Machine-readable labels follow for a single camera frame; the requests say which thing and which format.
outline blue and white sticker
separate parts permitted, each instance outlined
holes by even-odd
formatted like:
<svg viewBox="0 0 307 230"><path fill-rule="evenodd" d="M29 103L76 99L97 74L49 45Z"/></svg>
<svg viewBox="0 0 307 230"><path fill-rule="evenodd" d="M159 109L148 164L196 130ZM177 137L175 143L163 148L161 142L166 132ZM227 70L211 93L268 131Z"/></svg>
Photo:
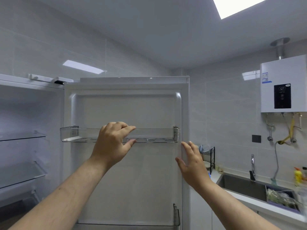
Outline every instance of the blue and white sticker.
<svg viewBox="0 0 307 230"><path fill-rule="evenodd" d="M269 73L262 73L262 84L271 83L272 81L269 80Z"/></svg>

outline forearm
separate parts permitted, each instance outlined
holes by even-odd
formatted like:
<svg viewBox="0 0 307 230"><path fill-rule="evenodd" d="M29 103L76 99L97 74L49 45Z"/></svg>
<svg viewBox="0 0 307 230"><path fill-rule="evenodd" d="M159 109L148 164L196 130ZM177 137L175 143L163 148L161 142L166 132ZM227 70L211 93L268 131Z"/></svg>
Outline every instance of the forearm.
<svg viewBox="0 0 307 230"><path fill-rule="evenodd" d="M227 230L278 230L217 184L203 182L196 190Z"/></svg>
<svg viewBox="0 0 307 230"><path fill-rule="evenodd" d="M105 173L105 166L87 160L10 230L71 229Z"/></svg>

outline ceiling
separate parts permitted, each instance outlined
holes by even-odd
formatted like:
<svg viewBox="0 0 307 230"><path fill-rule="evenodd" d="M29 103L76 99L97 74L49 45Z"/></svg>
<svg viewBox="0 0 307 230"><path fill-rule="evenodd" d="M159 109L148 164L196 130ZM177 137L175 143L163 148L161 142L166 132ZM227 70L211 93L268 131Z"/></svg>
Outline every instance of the ceiling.
<svg viewBox="0 0 307 230"><path fill-rule="evenodd" d="M223 20L213 0L40 0L174 69L307 38L307 0L266 0Z"/></svg>

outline black control panel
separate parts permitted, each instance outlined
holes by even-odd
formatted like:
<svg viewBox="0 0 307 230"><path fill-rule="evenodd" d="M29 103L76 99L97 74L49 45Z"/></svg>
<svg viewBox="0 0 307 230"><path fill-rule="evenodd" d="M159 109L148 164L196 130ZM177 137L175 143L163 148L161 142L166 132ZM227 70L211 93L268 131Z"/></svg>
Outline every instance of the black control panel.
<svg viewBox="0 0 307 230"><path fill-rule="evenodd" d="M291 84L274 86L274 108L291 108Z"/></svg>

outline water heater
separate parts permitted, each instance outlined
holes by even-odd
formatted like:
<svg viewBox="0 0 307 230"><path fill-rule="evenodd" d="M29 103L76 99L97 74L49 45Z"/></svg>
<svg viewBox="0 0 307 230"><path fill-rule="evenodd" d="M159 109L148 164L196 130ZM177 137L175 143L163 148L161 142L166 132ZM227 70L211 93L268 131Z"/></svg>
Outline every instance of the water heater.
<svg viewBox="0 0 307 230"><path fill-rule="evenodd" d="M307 111L307 55L261 64L261 112Z"/></svg>

